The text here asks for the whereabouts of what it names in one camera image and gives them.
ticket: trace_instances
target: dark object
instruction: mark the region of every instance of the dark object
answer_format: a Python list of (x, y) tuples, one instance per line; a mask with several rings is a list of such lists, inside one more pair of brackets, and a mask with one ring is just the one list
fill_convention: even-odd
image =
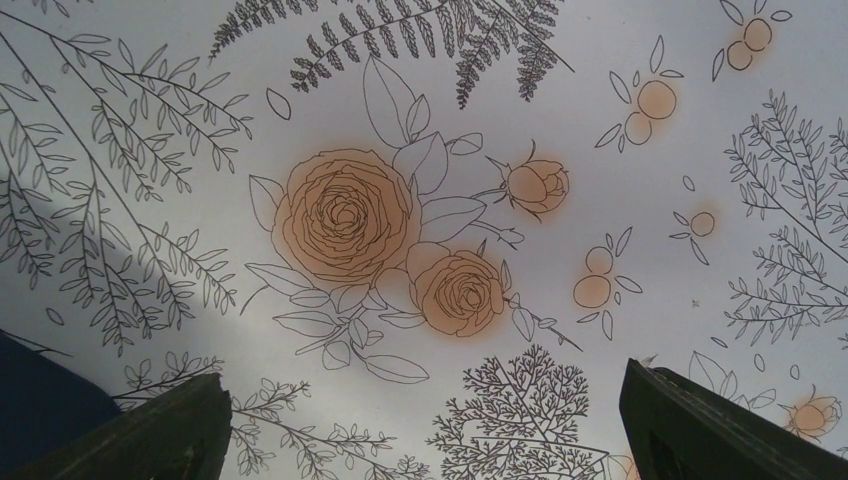
[(0, 475), (120, 415), (96, 385), (0, 331)]
[(627, 364), (619, 410), (642, 480), (848, 479), (848, 462), (666, 368)]
[(7, 480), (215, 480), (231, 418), (220, 376), (199, 375)]

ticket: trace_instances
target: wallpaper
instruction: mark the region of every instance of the wallpaper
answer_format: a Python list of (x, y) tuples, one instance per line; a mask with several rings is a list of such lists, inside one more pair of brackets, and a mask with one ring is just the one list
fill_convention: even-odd
[(223, 478), (636, 480), (628, 358), (844, 457), (848, 11), (678, 3), (5, 0), (0, 328)]

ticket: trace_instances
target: fern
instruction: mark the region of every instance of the fern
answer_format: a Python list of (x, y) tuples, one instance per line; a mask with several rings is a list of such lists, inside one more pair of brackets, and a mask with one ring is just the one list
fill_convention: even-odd
[[(456, 98), (461, 109), (467, 106), (480, 74), (512, 50), (520, 55), (518, 93), (529, 102), (554, 66), (562, 63), (573, 71), (547, 43), (559, 14), (557, 1), (563, 0), (505, 0), (505, 5), (498, 0), (413, 0), (414, 6), (408, 0), (358, 4), (353, 14), (340, 13), (336, 25), (324, 22), (320, 35), (306, 38), (311, 56), (294, 59), (292, 87), (309, 92), (318, 87), (319, 79), (331, 78), (333, 71), (344, 71), (344, 62), (360, 63), (357, 47), (378, 58), (386, 54), (399, 58), (401, 47), (413, 58), (420, 58), (424, 52), (435, 58), (439, 37), (439, 48), (443, 47), (449, 57), (459, 53)], [(288, 0), (286, 4), (299, 6), (298, 2)], [(281, 0), (236, 4), (235, 12), (215, 34), (212, 57), (244, 32), (263, 25), (263, 19), (273, 23), (271, 7), (278, 18), (286, 18)]]

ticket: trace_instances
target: dark blue object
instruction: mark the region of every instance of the dark blue object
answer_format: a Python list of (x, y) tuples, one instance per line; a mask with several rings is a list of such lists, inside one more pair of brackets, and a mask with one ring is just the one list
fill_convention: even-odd
[(0, 333), (0, 476), (120, 414), (103, 390)]

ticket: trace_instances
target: rose center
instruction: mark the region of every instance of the rose center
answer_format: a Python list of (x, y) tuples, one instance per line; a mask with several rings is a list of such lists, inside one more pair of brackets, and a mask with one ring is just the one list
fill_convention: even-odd
[(824, 424), (824, 414), (812, 405), (804, 405), (795, 414), (795, 425), (799, 430), (817, 430)]

